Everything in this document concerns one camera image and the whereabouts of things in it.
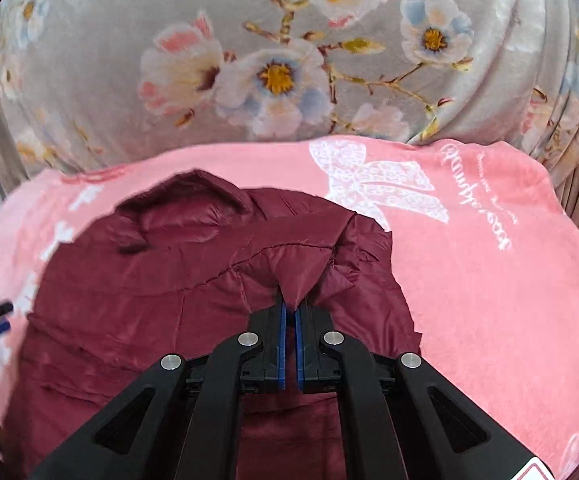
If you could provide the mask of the pink blanket white print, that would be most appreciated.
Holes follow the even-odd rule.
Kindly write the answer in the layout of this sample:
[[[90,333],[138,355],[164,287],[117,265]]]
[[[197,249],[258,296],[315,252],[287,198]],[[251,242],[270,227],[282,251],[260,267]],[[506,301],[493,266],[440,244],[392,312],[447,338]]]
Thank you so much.
[[[193,146],[90,174],[52,169],[0,209],[0,414],[41,273],[124,198],[201,169],[241,188],[323,196],[393,235],[393,275],[425,358],[556,478],[579,477],[579,231],[545,169],[505,143],[417,148],[333,136]]]

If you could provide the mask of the grey floral bed sheet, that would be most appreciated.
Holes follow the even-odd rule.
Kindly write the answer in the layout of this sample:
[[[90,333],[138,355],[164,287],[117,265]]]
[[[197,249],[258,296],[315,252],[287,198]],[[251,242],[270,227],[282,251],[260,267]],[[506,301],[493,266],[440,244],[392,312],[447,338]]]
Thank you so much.
[[[504,141],[579,229],[579,0],[0,0],[0,204],[45,169],[336,133]]]

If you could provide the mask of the maroon puffer jacket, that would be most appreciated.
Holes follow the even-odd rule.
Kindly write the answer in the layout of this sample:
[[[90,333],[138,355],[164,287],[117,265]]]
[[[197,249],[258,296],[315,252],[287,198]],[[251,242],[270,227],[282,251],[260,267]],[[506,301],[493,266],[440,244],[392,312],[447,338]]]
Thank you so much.
[[[419,350],[375,220],[318,196],[179,174],[119,204],[54,253],[20,348],[5,431],[29,474],[167,353],[242,332],[276,297],[328,310],[382,356]]]

